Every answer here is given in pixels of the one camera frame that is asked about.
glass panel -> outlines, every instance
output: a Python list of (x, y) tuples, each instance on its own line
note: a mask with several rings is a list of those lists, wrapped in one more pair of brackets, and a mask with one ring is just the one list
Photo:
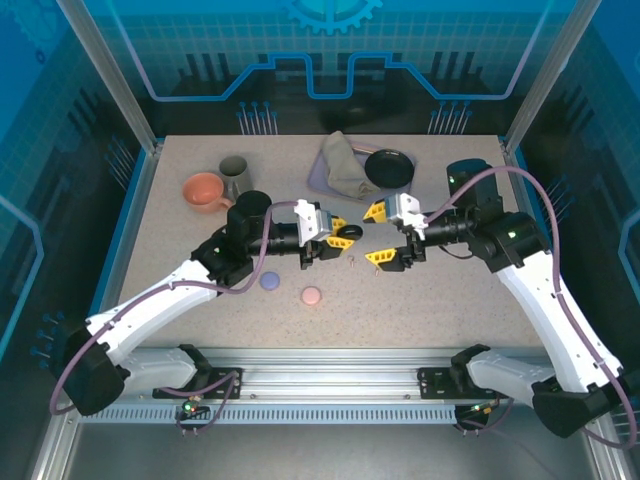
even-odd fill
[(53, 0), (0, 0), (0, 44), (0, 424), (20, 432), (0, 436), (0, 464), (12, 479), (48, 421), (50, 337), (87, 314), (139, 147)]
[(562, 212), (565, 279), (629, 369), (640, 366), (639, 16), (637, 2), (601, 4), (522, 144)]
[(87, 5), (159, 135), (503, 134), (574, 0)]

cable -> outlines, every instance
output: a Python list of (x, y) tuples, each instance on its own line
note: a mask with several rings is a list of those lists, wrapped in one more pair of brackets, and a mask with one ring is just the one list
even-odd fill
[[(502, 417), (500, 417), (500, 420), (503, 420), (505, 418), (505, 416), (506, 415), (502, 415)], [(474, 427), (479, 427), (478, 430), (476, 430), (476, 432), (478, 432), (478, 433), (484, 432), (484, 431), (488, 431), (489, 428), (491, 428), (491, 427), (483, 428), (483, 425), (481, 423), (475, 422), (473, 420), (464, 420), (464, 422), (468, 423), (470, 425), (473, 425)], [(463, 434), (465, 434), (467, 432), (467, 430), (465, 430), (460, 425), (454, 425), (454, 426), (459, 431), (461, 431)], [(509, 435), (508, 433), (501, 432), (500, 430), (491, 430), (490, 433), (498, 435), (498, 436), (500, 436), (502, 438), (505, 438), (505, 439), (509, 440), (510, 442), (515, 443), (516, 445), (518, 445), (522, 449), (522, 451), (524, 451), (527, 455), (529, 455), (534, 462), (536, 462), (544, 471), (546, 471), (551, 476), (551, 478), (556, 478), (556, 479), (560, 480), (560, 477), (556, 474), (556, 472), (551, 470), (551, 468), (547, 467), (544, 464), (544, 462), (542, 460), (540, 460), (536, 456), (536, 454), (531, 451), (531, 449), (529, 447), (527, 447), (524, 443), (522, 443), (516, 437), (514, 437), (512, 435)]]
[[(220, 415), (222, 414), (222, 410), (227, 404), (227, 400), (229, 400), (229, 397), (231, 396), (231, 392), (233, 392), (233, 387), (237, 377), (238, 377), (238, 373), (236, 371), (233, 371), (225, 375), (223, 378), (221, 378), (217, 382), (209, 385), (208, 387), (204, 387), (200, 390), (196, 390), (195, 392), (181, 392), (180, 390), (174, 390), (173, 388), (161, 388), (160, 390), (162, 390), (163, 392), (171, 393), (172, 395), (177, 395), (179, 397), (191, 397), (193, 395), (203, 395), (207, 392), (210, 392), (214, 388), (218, 388), (220, 385), (224, 384), (225, 382), (227, 381), (229, 382), (229, 386), (227, 387), (227, 391), (224, 394), (222, 403), (220, 403), (218, 410), (211, 417), (211, 420), (209, 420), (206, 424), (202, 425), (201, 427), (193, 427), (191, 429), (194, 435), (197, 435), (196, 432), (203, 432), (211, 428), (213, 424), (218, 421), (218, 419), (220, 418)], [(180, 422), (180, 418), (176, 418), (176, 427), (182, 430), (183, 435), (186, 431), (188, 431), (187, 428), (182, 424), (182, 422)]]
[[(478, 434), (480, 433), (484, 433), (484, 432), (490, 432), (496, 428), (498, 428), (500, 425), (502, 425), (502, 423), (504, 423), (504, 421), (506, 420), (506, 418), (509, 416), (509, 414), (511, 413), (511, 410), (513, 409), (513, 403), (514, 400), (513, 398), (509, 399), (509, 402), (507, 403), (507, 408), (505, 409), (505, 411), (502, 413), (502, 415), (500, 415), (500, 417), (498, 417), (498, 420), (496, 420), (495, 422), (493, 422), (491, 425), (487, 425), (484, 426), (483, 428), (480, 430), (477, 430)], [(475, 423), (472, 422), (471, 420), (462, 420), (462, 423)]]
[(564, 299), (564, 295), (562, 293), (562, 288), (560, 285), (560, 232), (558, 229), (558, 219), (556, 217), (555, 211), (553, 210), (553, 204), (551, 203), (551, 200), (549, 199), (547, 192), (545, 191), (544, 187), (540, 184), (540, 182), (538, 182), (538, 180), (536, 180), (536, 178), (533, 175), (531, 175), (529, 172), (518, 167), (512, 167), (510, 165), (500, 165), (498, 167), (489, 168), (487, 170), (484, 170), (478, 173), (471, 180), (465, 183), (455, 194), (451, 196), (451, 198), (449, 198), (449, 200), (447, 200), (444, 203), (444, 205), (442, 205), (438, 210), (436, 210), (431, 215), (429, 215), (426, 218), (425, 223), (427, 224), (432, 223), (436, 218), (441, 216), (448, 208), (452, 207), (453, 204), (462, 195), (464, 195), (467, 192), (467, 190), (469, 190), (471, 187), (473, 187), (476, 183), (478, 183), (483, 178), (486, 178), (490, 175), (496, 175), (497, 173), (504, 173), (504, 172), (515, 173), (529, 180), (531, 185), (533, 185), (533, 187), (537, 190), (538, 194), (542, 198), (542, 201), (547, 210), (547, 213), (549, 214), (549, 223), (551, 224), (551, 238), (552, 238), (551, 255), (552, 255), (552, 265), (553, 265), (552, 281), (553, 281), (553, 289), (555, 290), (556, 299), (558, 300), (558, 303), (560, 304), (560, 308), (562, 309), (563, 313), (567, 317), (567, 320), (573, 327), (574, 331), (576, 332), (576, 334), (578, 335), (578, 337), (580, 338), (580, 340), (582, 341), (586, 349), (589, 351), (589, 354), (593, 357), (596, 364), (598, 364), (600, 368), (602, 368), (602, 371), (607, 377), (607, 380), (609, 380), (614, 390), (616, 391), (616, 394), (620, 398), (620, 402), (624, 407), (624, 410), (627, 414), (627, 419), (629, 421), (629, 438), (626, 443), (612, 442), (610, 440), (607, 440), (606, 438), (602, 438), (596, 435), (593, 432), (590, 432), (586, 428), (583, 428), (582, 431), (592, 439), (598, 442), (601, 442), (604, 445), (607, 445), (611, 448), (620, 448), (624, 450), (633, 448), (638, 439), (638, 426), (636, 424), (635, 414), (633, 412), (633, 407), (631, 406), (631, 402), (629, 401), (629, 397), (625, 393), (624, 388), (622, 387), (622, 385), (620, 384), (616, 376), (613, 374), (611, 369), (605, 364), (604, 359), (598, 353), (598, 350), (589, 341), (589, 338), (586, 336), (582, 328), (580, 328), (580, 324), (573, 316), (573, 313), (571, 313), (571, 310), (569, 309), (569, 306), (567, 305), (567, 302)]
[(86, 343), (82, 345), (82, 347), (80, 347), (80, 349), (75, 353), (75, 355), (71, 358), (71, 360), (69, 360), (69, 363), (67, 363), (67, 366), (64, 368), (64, 370), (60, 374), (60, 377), (56, 382), (56, 386), (53, 389), (53, 393), (51, 394), (51, 398), (49, 399), (49, 412), (51, 413), (51, 415), (62, 415), (64, 413), (70, 412), (71, 410), (75, 409), (73, 405), (70, 405), (60, 410), (58, 409), (58, 400), (60, 398), (60, 394), (62, 393), (64, 384), (69, 378), (69, 375), (71, 375), (71, 372), (76, 367), (76, 365), (78, 364), (82, 356), (85, 353), (87, 353), (87, 351), (100, 339), (100, 337), (102, 337), (105, 333), (107, 333), (109, 330), (114, 328), (116, 323), (122, 320), (122, 317), (124, 317), (127, 313), (129, 313), (131, 310), (133, 310), (136, 306), (140, 305), (145, 300), (153, 297), (154, 295), (157, 295), (160, 292), (164, 292), (165, 290), (173, 290), (174, 288), (177, 288), (177, 287), (202, 287), (202, 288), (207, 288), (209, 290), (215, 290), (216, 292), (220, 292), (220, 293), (227, 293), (230, 295), (240, 295), (241, 293), (245, 293), (247, 290), (249, 290), (258, 279), (258, 276), (260, 275), (260, 270), (262, 270), (264, 260), (267, 256), (267, 245), (269, 242), (269, 227), (271, 224), (271, 217), (273, 214), (273, 210), (275, 210), (276, 208), (283, 208), (283, 207), (295, 207), (297, 204), (298, 202), (278, 202), (278, 203), (272, 204), (267, 209), (267, 212), (265, 213), (265, 217), (264, 217), (264, 229), (262, 230), (262, 243), (260, 244), (260, 253), (258, 255), (258, 261), (256, 262), (256, 267), (254, 268), (253, 273), (249, 277), (249, 280), (243, 287), (238, 289), (232, 289), (232, 288), (221, 287), (219, 285), (212, 285), (210, 283), (205, 283), (205, 282), (180, 280), (180, 281), (173, 282), (172, 284), (165, 283), (164, 285), (160, 285), (152, 290), (149, 290), (148, 292), (143, 293), (136, 299), (129, 302), (126, 306), (122, 308), (122, 310), (118, 311), (113, 316), (111, 321), (109, 321), (108, 323), (105, 323), (102, 326), (102, 328), (100, 328), (100, 330), (98, 330), (91, 338), (89, 338), (89, 340), (87, 340)]
[(452, 253), (449, 250), (447, 250), (447, 247), (443, 247), (442, 245), (438, 245), (438, 248), (442, 250), (444, 253), (446, 253), (447, 255), (451, 255), (453, 258), (457, 258), (458, 260), (469, 260), (470, 258), (473, 258), (473, 254), (464, 255), (464, 256), (456, 255), (455, 253)]

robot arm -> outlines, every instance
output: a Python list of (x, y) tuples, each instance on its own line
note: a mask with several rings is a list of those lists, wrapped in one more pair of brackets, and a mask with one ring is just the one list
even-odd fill
[[(487, 168), (482, 160), (452, 164), (447, 169), (451, 193)], [(553, 365), (532, 366), (475, 346), (452, 359), (455, 383), (460, 388), (492, 389), (533, 407), (545, 426), (562, 437), (618, 405), (602, 365), (594, 362), (555, 298), (552, 256), (535, 221), (524, 213), (503, 211), (493, 177), (478, 182), (454, 206), (427, 225), (428, 214), (421, 214), (419, 202), (407, 194), (373, 204), (364, 221), (393, 223), (405, 234), (407, 245), (372, 252), (367, 258), (381, 270), (404, 271), (415, 261), (426, 261), (427, 247), (467, 243), (518, 300)], [(623, 375), (622, 365), (597, 337), (564, 282), (561, 289), (604, 364), (628, 390), (637, 388), (637, 379)]]
[[(221, 293), (208, 285), (230, 288), (253, 272), (271, 200), (262, 192), (247, 192), (227, 214), (227, 225), (192, 252), (174, 272), (127, 302), (82, 322), (65, 322), (54, 339), (51, 372), (59, 378), (70, 359), (105, 325), (107, 330), (73, 369), (65, 391), (78, 411), (92, 415), (123, 392), (155, 387), (191, 390), (207, 385), (211, 367), (192, 346), (166, 353), (136, 352), (146, 338), (187, 310)], [(362, 229), (321, 210), (317, 204), (298, 200), (296, 223), (269, 225), (268, 255), (296, 254), (306, 269), (314, 259), (337, 258), (362, 236)], [(173, 284), (183, 288), (174, 288)], [(148, 297), (157, 287), (168, 286)], [(144, 303), (114, 318), (133, 302)]]

purple tray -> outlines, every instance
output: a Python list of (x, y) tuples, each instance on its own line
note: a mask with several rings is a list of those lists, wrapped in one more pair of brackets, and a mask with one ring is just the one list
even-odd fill
[[(351, 146), (354, 148), (354, 150), (357, 150), (357, 149), (369, 150), (371, 153), (385, 148), (385, 147), (376, 147), (374, 145), (367, 145), (364, 143), (352, 143)], [(358, 162), (360, 162), (360, 165), (364, 167), (364, 163), (367, 161), (367, 158), (369, 158), (370, 153), (361, 153), (357, 151), (355, 151), (354, 153), (355, 153), (356, 159), (358, 160)], [(403, 151), (402, 153), (404, 153), (409, 158), (409, 160), (411, 160), (411, 163), (413, 163), (413, 167), (415, 168), (416, 160), (413, 157), (413, 155), (405, 151)], [(322, 150), (320, 150), (318, 152), (318, 156), (316, 157), (315, 162), (313, 162), (313, 166), (311, 167), (311, 172), (309, 172), (309, 178), (307, 179), (307, 184), (309, 185), (309, 188), (314, 192), (324, 193), (334, 197), (346, 198), (347, 200), (353, 200), (355, 202), (361, 202), (366, 204), (375, 203), (378, 200), (382, 200), (383, 198), (388, 197), (389, 195), (393, 195), (394, 193), (409, 193), (409, 191), (411, 191), (411, 184), (413, 183), (413, 180), (411, 180), (411, 182), (409, 182), (407, 185), (405, 185), (402, 188), (382, 189), (377, 193), (372, 193), (371, 195), (367, 195), (363, 199), (357, 199), (353, 197), (347, 197), (346, 195), (343, 195), (342, 193), (331, 188), (327, 183), (327, 173), (328, 173), (327, 162), (325, 162), (324, 155), (322, 155)]]

speckled table surface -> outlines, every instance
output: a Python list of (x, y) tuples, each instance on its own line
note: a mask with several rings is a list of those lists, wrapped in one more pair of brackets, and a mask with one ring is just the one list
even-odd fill
[[(256, 189), (273, 201), (305, 198), (321, 202), (352, 223), (361, 223), (365, 204), (317, 194), (307, 176), (323, 136), (170, 136), (165, 140), (129, 263), (121, 300), (164, 278), (224, 223), (223, 213), (191, 211), (181, 196), (183, 182), (216, 171), (224, 157), (244, 156)], [(410, 152), (417, 159), (411, 194), (425, 211), (448, 197), (446, 166), (463, 158), (504, 164), (495, 136), (356, 135), (356, 141)], [(508, 177), (498, 179), (507, 210), (516, 207)], [(295, 221), (280, 211), (276, 222)], [(391, 225), (365, 225), (349, 254), (299, 269), (297, 256), (269, 257), (265, 271), (281, 277), (268, 292), (256, 285), (241, 297), (223, 295), (164, 327), (147, 346), (193, 343), (201, 347), (466, 347), (540, 346), (518, 303), (484, 263), (460, 261), (431, 249), (428, 261), (402, 274), (374, 275), (364, 254), (404, 242)], [(454, 246), (464, 253), (466, 248)], [(300, 301), (304, 287), (322, 290), (322, 301)]]

